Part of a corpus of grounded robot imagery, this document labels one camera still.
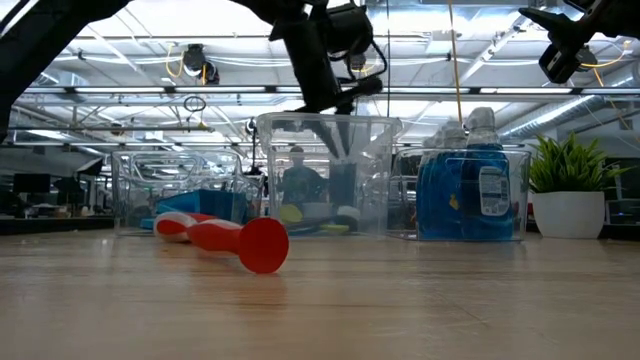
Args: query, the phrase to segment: clear plastic bin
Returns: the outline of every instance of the clear plastic bin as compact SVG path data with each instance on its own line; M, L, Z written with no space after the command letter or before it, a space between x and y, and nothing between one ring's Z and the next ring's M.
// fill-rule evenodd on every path
M385 236L399 119L273 113L256 122L270 213L290 236Z
M263 181L242 176L230 151L137 151L112 155L115 229L150 233L168 211L213 215L245 223L260 209Z
M399 152L390 192L399 219L390 233L421 241L523 240L530 160L524 151Z

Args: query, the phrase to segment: desk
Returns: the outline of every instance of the desk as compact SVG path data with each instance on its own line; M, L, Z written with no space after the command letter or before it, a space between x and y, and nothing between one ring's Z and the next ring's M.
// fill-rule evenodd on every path
M295 240L278 275L111 232L0 242L0 359L637 359L640 244Z

